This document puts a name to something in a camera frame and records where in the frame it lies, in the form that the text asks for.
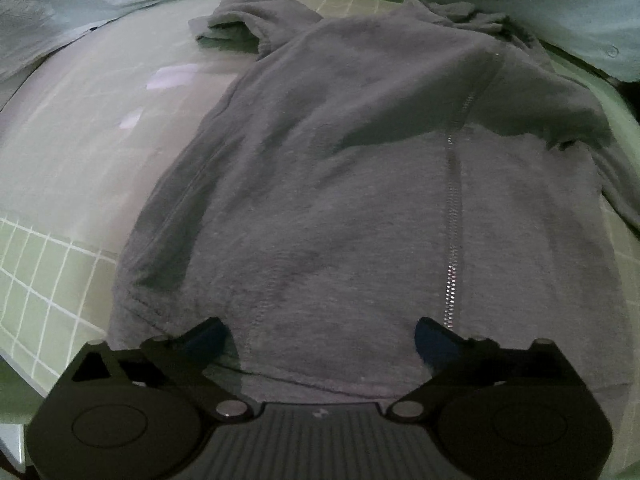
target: ribbed gray panel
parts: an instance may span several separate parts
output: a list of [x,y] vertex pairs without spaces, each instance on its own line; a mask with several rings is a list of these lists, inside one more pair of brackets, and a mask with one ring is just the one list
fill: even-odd
[[216,430],[176,480],[470,480],[417,426],[375,404],[268,404],[246,424]]

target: silver screw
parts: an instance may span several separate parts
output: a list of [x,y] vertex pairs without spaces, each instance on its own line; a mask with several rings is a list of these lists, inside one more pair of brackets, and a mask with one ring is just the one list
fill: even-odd
[[216,411],[222,416],[244,415],[247,405],[242,400],[223,400],[216,406]]
[[423,406],[420,402],[415,402],[414,400],[403,400],[393,405],[391,410],[402,418],[414,418],[415,416],[419,416],[424,411]]

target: gray jacket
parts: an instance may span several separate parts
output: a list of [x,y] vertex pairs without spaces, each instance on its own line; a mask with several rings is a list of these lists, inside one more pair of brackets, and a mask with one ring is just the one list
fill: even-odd
[[218,316],[231,337],[207,374],[234,393],[385,407],[430,376],[430,316],[508,348],[553,339],[620,420],[632,344],[598,199],[639,226],[640,187],[535,38],[420,0],[341,19],[223,0],[190,25],[255,36],[258,61],[149,197],[112,348]]

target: zipper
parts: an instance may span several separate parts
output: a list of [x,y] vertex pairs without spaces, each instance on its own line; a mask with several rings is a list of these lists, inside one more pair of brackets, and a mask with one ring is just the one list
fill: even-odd
[[462,177],[460,162],[456,153],[456,133],[462,128],[466,114],[476,97],[481,94],[500,71],[504,63],[501,55],[504,45],[497,44],[497,52],[489,57],[487,66],[478,82],[473,86],[460,109],[456,120],[452,122],[447,134],[447,288],[445,293],[444,326],[455,329],[456,307],[460,297],[462,271],[462,241],[460,219],[462,217]]

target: gray hoodie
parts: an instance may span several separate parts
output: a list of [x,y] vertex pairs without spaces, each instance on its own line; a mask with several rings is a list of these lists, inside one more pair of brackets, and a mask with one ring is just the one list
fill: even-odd
[[108,342],[208,317],[207,376],[279,402],[383,407],[429,379],[430,316],[507,348],[553,339],[616,425],[632,343],[598,200],[640,186],[595,97],[504,14],[405,0],[322,19],[223,0],[197,37],[258,61],[159,180],[122,254]]

